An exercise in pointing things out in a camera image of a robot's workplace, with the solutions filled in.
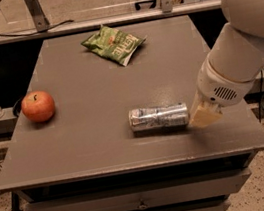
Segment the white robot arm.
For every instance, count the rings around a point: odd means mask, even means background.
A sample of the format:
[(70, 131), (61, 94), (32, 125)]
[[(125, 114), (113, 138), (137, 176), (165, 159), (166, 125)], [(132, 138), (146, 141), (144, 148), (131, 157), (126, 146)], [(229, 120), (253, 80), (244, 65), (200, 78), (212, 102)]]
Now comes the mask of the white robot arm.
[(189, 125), (206, 127), (241, 102), (264, 67), (264, 0), (221, 0), (227, 22), (200, 67)]

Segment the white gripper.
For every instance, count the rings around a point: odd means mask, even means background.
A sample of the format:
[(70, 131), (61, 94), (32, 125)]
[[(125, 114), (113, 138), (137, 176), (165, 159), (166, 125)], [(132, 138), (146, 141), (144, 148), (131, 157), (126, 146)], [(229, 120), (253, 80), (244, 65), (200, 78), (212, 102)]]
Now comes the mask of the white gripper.
[(197, 92), (191, 106), (190, 125), (203, 128), (218, 121), (222, 116), (221, 106), (241, 102), (253, 83), (252, 80), (245, 83), (230, 81), (214, 70), (209, 59), (205, 59), (197, 77)]

